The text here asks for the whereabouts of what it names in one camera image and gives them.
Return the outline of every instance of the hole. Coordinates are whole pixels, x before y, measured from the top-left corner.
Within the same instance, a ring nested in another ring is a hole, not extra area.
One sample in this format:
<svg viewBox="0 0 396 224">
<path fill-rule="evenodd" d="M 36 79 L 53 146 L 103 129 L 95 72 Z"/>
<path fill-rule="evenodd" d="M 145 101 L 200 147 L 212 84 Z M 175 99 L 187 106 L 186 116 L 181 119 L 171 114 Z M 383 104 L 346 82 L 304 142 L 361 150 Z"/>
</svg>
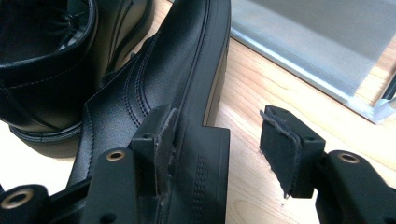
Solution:
<svg viewBox="0 0 396 224">
<path fill-rule="evenodd" d="M 306 136 L 306 137 L 304 137 L 304 139 L 308 140 L 308 141 L 314 141 L 315 140 L 314 137 L 310 137 L 310 136 Z"/>
<path fill-rule="evenodd" d="M 119 161 L 125 157 L 125 152 L 121 150 L 112 151 L 107 154 L 106 158 L 108 161 Z"/>
<path fill-rule="evenodd" d="M 113 213 L 107 213 L 102 215 L 100 218 L 100 223 L 101 224 L 109 224 L 109 223 L 114 223 L 116 221 L 117 217 Z"/>
<path fill-rule="evenodd" d="M 340 158 L 342 161 L 346 161 L 349 163 L 359 163 L 360 162 L 360 160 L 357 157 L 355 157 L 351 154 L 348 154 L 348 153 L 340 153 L 340 154 L 338 154 L 338 158 Z"/>
<path fill-rule="evenodd" d="M 386 217 L 385 218 L 385 223 L 387 223 L 387 224 L 396 224 L 396 219 L 395 218 L 391 218 L 391 217 Z"/>
<path fill-rule="evenodd" d="M 32 189 L 20 189 L 6 197 L 1 202 L 1 207 L 4 209 L 13 209 L 29 202 L 33 197 Z"/>
<path fill-rule="evenodd" d="M 150 137 L 151 137 L 151 134 L 149 134 L 149 133 L 143 134 L 143 138 L 144 138 L 144 139 L 148 139 L 148 138 L 150 138 Z"/>
</svg>

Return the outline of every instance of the dress shoe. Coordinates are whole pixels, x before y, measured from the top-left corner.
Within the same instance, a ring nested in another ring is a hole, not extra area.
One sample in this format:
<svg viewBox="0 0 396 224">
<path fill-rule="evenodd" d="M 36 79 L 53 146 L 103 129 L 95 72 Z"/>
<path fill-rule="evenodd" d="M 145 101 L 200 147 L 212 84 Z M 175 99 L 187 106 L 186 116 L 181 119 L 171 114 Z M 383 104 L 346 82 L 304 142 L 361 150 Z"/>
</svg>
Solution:
<svg viewBox="0 0 396 224">
<path fill-rule="evenodd" d="M 0 119 L 43 155 L 75 156 L 84 103 L 152 19 L 152 0 L 0 1 Z"/>
<path fill-rule="evenodd" d="M 225 222 L 230 133 L 208 126 L 219 109 L 230 17 L 230 0 L 175 1 L 158 33 L 84 105 L 68 186 L 94 178 L 99 156 L 128 147 L 136 132 L 158 121 L 150 118 L 166 105 L 178 111 L 175 123 L 165 122 L 175 134 L 164 138 L 173 144 L 172 159 L 156 162 L 168 164 L 157 172 L 165 172 L 171 187 L 139 196 L 142 223 Z"/>
</svg>

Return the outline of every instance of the wooden floor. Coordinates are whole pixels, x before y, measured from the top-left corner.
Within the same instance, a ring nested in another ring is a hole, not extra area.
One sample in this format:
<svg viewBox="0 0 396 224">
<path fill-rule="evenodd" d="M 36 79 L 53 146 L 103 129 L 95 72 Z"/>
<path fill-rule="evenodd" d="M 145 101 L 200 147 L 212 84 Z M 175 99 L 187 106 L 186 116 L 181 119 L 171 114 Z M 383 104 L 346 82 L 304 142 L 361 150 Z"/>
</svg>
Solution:
<svg viewBox="0 0 396 224">
<path fill-rule="evenodd" d="M 165 0 L 156 0 L 151 35 L 170 6 Z M 389 66 L 394 67 L 394 55 L 385 57 Z M 368 78 L 365 85 L 370 89 L 370 80 L 385 83 L 389 76 L 374 72 Z M 367 88 L 362 87 L 359 95 L 371 102 L 372 94 L 380 92 L 378 88 L 365 91 Z M 284 199 L 259 151 L 259 111 L 266 105 L 280 106 L 296 115 L 326 139 L 326 151 L 343 149 L 362 155 L 396 188 L 396 116 L 374 125 L 232 39 L 216 124 L 232 134 L 227 223 L 318 223 L 315 200 Z M 5 189 L 32 183 L 48 187 L 50 193 L 64 188 L 72 160 L 38 155 L 13 136 L 4 123 L 0 125 L 0 144 L 0 183 Z"/>
</svg>

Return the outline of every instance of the black leather shoe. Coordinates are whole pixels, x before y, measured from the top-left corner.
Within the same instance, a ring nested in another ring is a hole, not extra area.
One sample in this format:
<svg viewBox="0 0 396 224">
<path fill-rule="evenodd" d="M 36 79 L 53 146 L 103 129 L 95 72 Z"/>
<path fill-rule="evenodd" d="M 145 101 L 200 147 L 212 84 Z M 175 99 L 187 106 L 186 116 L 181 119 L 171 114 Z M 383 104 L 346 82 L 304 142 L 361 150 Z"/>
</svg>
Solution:
<svg viewBox="0 0 396 224">
<path fill-rule="evenodd" d="M 230 6 L 230 0 L 175 1 L 159 32 L 84 105 L 68 186 L 92 176 L 99 155 L 128 147 L 147 115 L 169 105 L 178 111 L 175 139 L 167 139 L 175 148 L 169 148 L 173 159 L 161 162 L 176 167 L 163 169 L 173 187 L 139 197 L 142 223 L 224 223 L 230 133 L 206 126 L 219 108 Z"/>
<path fill-rule="evenodd" d="M 152 18 L 152 0 L 0 1 L 0 119 L 39 153 L 74 156 L 83 104 Z"/>
</svg>

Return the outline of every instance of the metal grommet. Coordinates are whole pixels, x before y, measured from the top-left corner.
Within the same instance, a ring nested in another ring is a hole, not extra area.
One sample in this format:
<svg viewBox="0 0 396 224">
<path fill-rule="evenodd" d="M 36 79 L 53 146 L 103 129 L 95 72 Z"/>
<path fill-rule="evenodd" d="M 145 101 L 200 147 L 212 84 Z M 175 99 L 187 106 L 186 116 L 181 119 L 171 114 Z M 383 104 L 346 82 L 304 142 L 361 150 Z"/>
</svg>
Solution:
<svg viewBox="0 0 396 224">
<path fill-rule="evenodd" d="M 360 160 L 356 156 L 349 154 L 349 153 L 340 153 L 340 154 L 338 154 L 338 158 L 342 161 L 346 161 L 349 163 L 359 163 L 360 162 Z"/>
<path fill-rule="evenodd" d="M 1 207 L 4 209 L 13 209 L 19 207 L 33 198 L 32 189 L 20 189 L 8 195 L 2 202 Z"/>
<path fill-rule="evenodd" d="M 119 161 L 125 157 L 125 152 L 121 150 L 112 151 L 107 154 L 106 158 L 108 161 Z"/>
</svg>

